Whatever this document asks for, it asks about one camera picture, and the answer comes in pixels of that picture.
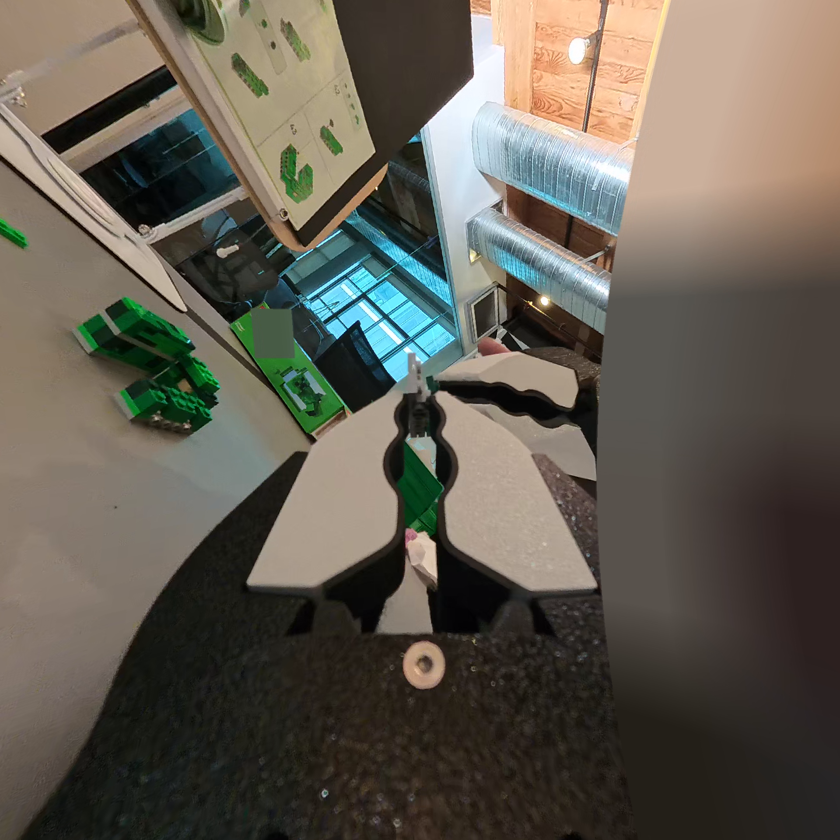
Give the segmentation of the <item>green cardboard box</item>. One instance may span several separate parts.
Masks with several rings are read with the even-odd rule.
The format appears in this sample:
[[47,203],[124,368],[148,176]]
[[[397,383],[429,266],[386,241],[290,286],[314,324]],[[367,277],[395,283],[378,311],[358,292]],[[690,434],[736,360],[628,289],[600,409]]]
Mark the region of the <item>green cardboard box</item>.
[[344,414],[341,399],[295,339],[291,310],[263,303],[229,328],[306,434]]

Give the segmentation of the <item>round clamp knob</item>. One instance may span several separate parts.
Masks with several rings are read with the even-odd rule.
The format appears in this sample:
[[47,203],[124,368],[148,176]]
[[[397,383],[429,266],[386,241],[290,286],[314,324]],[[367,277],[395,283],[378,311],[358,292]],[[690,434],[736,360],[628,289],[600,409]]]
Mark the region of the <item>round clamp knob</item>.
[[171,1],[182,24],[212,46],[222,45],[228,32],[223,1]]

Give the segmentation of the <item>silver ventilation duct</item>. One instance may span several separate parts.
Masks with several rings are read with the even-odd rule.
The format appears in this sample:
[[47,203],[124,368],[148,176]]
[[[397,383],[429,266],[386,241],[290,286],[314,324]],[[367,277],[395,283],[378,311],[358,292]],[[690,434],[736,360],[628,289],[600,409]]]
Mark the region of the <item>silver ventilation duct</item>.
[[467,223],[469,247],[604,334],[611,274],[491,207]]
[[486,102],[471,130],[476,168],[616,237],[635,142],[615,143]]

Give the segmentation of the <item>instruction sheet board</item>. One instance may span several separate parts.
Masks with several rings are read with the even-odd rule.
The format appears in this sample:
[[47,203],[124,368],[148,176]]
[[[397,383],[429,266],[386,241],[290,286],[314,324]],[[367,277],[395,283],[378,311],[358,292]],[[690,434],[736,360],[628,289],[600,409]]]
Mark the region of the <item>instruction sheet board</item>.
[[382,183],[387,164],[315,238],[300,232],[375,150],[333,2],[225,2],[209,45],[172,2],[128,2],[247,198],[283,245],[319,245]]

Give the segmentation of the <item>black office chair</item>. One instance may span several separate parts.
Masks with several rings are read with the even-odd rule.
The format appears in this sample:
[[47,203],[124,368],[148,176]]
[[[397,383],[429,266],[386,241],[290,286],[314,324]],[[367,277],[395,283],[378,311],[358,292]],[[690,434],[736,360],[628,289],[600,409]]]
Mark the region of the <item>black office chair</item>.
[[316,368],[351,413],[377,401],[396,384],[356,321],[320,351]]

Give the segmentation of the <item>black panel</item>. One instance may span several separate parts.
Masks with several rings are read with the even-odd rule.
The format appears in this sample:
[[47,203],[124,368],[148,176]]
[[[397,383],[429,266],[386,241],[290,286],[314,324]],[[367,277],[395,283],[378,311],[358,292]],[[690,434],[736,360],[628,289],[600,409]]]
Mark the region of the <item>black panel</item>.
[[315,238],[474,75],[469,1],[337,1],[353,83],[374,144],[300,232]]

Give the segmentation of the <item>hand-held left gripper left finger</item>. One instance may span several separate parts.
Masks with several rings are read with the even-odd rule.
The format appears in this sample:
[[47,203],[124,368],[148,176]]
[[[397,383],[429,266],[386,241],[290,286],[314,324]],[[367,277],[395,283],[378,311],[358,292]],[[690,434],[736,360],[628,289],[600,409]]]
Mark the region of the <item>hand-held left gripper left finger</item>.
[[251,592],[339,602],[373,632],[403,582],[404,394],[390,391],[309,450],[250,572]]

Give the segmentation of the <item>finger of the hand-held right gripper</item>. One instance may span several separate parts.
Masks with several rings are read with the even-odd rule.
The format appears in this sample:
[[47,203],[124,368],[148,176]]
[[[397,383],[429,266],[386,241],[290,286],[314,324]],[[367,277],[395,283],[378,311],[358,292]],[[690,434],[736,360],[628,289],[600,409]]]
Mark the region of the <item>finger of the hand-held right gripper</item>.
[[596,480],[595,455],[580,427],[560,421],[545,426],[528,414],[511,414],[490,402],[463,402],[506,428],[533,455],[545,455],[574,478]]
[[438,374],[444,385],[506,386],[517,394],[538,396],[564,411],[574,408],[579,382],[573,369],[523,352],[476,355]]

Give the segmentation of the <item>green brick model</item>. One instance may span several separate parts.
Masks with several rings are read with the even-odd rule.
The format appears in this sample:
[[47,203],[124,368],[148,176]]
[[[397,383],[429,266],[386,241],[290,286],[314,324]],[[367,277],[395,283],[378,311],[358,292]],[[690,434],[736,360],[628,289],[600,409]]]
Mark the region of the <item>green brick model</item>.
[[122,297],[72,330],[90,355],[129,366],[140,378],[114,399],[133,424],[192,435],[212,421],[220,384],[173,323]]

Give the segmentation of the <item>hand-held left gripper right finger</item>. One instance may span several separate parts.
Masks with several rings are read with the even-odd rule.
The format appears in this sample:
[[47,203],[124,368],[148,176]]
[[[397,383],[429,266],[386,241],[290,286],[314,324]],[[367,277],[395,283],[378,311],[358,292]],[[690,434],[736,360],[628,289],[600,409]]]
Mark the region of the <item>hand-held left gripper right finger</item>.
[[530,449],[473,406],[435,395],[437,508],[435,628],[473,632],[547,627],[545,599],[599,590]]

